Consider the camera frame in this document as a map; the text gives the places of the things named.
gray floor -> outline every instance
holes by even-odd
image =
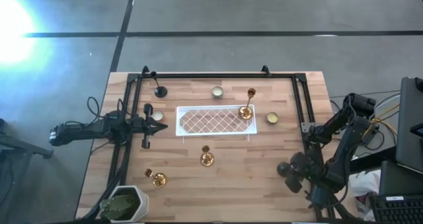
[[[128,0],[17,1],[32,20],[31,32],[118,32]],[[134,3],[128,28],[132,32],[423,28],[421,0]],[[90,121],[85,101],[88,96],[102,100],[116,42],[117,38],[32,38],[19,42],[31,49],[26,59],[0,60],[0,117],[11,125],[13,135],[50,147],[48,134],[56,124]],[[5,43],[0,41],[0,48],[13,49]],[[126,38],[118,71],[140,71],[144,65],[157,71],[257,71],[262,65],[273,71],[323,71],[330,96],[343,96],[395,90],[404,76],[423,77],[422,45],[423,36]],[[369,96],[381,100],[389,95]],[[334,100],[341,104],[341,98]],[[396,117],[389,122],[396,125]],[[386,134],[387,147],[392,142]],[[55,147],[50,160],[34,157],[9,223],[71,220],[90,144],[84,141]]]

wooden table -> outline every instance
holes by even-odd
[[[324,123],[332,116],[332,108],[323,73],[306,74],[316,122]],[[124,96],[127,75],[110,74],[102,114],[116,109],[117,100]],[[168,88],[165,98],[154,95],[154,80],[143,80],[138,112],[143,115],[143,105],[151,103],[154,109],[165,113],[164,123],[169,127],[150,138],[150,149],[141,148],[142,134],[134,135],[126,182],[150,197],[149,213],[142,221],[315,221],[305,194],[292,193],[276,172],[280,162],[303,151],[290,79],[160,79],[160,84]],[[219,100],[211,94],[217,85],[225,91]],[[183,143],[175,135],[176,107],[244,104],[250,87],[256,89],[251,102],[258,127],[250,141],[245,135],[221,135],[185,137]],[[279,114],[276,125],[265,122],[268,112]],[[96,140],[93,149],[104,142]],[[215,156],[210,167],[200,164],[204,145],[210,146]],[[335,142],[325,147],[325,160],[333,156],[335,149]],[[91,155],[77,217],[86,214],[103,193],[112,151],[113,146],[109,145]],[[166,186],[155,188],[152,178],[143,175],[147,168],[153,173],[165,173]],[[308,182],[303,182],[303,186],[309,190]],[[356,214],[351,192],[343,204]]]

white tray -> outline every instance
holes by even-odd
[[[179,106],[176,108],[176,136],[256,134],[254,105],[252,118],[243,120],[238,109],[245,105]]]

potted plant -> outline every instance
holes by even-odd
[[[112,223],[133,223],[148,212],[148,195],[137,186],[117,186],[100,203],[100,216]]]

green plant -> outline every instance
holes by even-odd
[[[130,211],[134,211],[137,205],[136,199],[132,195],[117,195],[100,203],[101,217],[109,220],[117,220]]]

